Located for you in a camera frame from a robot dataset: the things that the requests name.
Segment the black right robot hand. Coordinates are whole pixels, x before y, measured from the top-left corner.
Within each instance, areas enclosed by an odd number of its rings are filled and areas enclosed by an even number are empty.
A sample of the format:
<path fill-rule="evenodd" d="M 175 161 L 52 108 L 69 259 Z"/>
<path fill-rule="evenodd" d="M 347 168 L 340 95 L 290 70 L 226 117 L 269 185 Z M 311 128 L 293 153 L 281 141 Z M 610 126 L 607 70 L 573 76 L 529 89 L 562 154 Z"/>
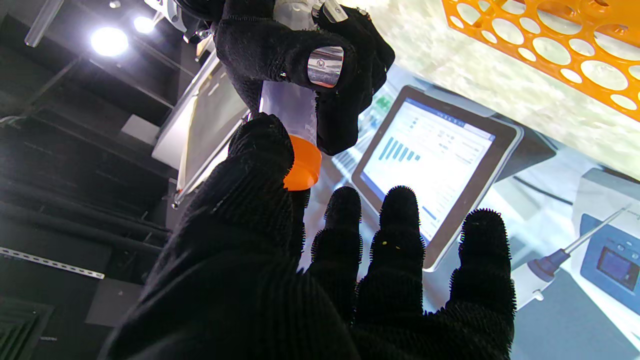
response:
<path fill-rule="evenodd" d="M 317 29 L 292 30 L 274 19 L 273 0 L 227 0 L 215 25 L 217 57 L 231 83 L 253 112 L 265 81 L 288 82 L 315 93 L 317 145 L 333 156 L 358 141 L 358 118 L 387 80 L 396 58 L 365 11 L 343 7 L 346 19 L 333 22 L 320 10 Z M 337 80 L 315 80 L 309 60 L 315 51 L 343 51 Z"/>

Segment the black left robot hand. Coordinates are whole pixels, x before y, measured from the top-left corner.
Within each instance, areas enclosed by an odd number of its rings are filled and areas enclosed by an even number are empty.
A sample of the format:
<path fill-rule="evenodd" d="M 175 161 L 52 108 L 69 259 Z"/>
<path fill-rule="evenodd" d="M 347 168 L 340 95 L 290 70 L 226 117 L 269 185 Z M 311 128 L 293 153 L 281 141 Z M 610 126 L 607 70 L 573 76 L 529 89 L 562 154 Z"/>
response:
<path fill-rule="evenodd" d="M 288 191 L 290 136 L 264 113 L 240 126 L 115 327 L 101 360 L 509 360 L 515 287 L 501 215 L 462 224 L 450 297 L 423 310 L 418 203 L 385 196 L 366 275 L 361 199 L 340 187 L 300 269 L 306 191 Z"/>

